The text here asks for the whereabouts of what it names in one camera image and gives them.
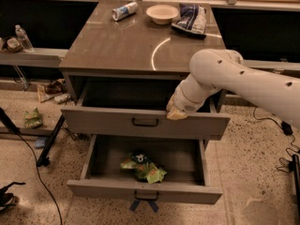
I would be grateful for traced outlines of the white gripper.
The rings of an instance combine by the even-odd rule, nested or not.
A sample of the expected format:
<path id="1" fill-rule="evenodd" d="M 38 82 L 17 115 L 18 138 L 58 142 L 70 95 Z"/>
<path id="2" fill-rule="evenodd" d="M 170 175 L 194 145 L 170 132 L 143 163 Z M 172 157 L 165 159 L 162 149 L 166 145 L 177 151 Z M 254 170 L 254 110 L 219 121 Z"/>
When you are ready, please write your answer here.
<path id="1" fill-rule="evenodd" d="M 198 111 L 206 99 L 217 92 L 217 88 L 197 82 L 192 75 L 188 75 L 171 96 L 166 106 L 166 117 L 170 120 L 186 119 L 186 113 Z"/>

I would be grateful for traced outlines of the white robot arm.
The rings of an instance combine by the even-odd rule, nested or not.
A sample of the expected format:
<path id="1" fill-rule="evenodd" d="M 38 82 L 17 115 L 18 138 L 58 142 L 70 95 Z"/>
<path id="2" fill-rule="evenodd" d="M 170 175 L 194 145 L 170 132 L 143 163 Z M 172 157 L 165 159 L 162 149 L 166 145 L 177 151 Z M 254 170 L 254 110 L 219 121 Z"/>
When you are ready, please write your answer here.
<path id="1" fill-rule="evenodd" d="M 204 49 L 191 57 L 189 75 L 171 96 L 167 117 L 187 118 L 222 89 L 300 128 L 300 80 L 246 67 L 241 54 L 233 50 Z"/>

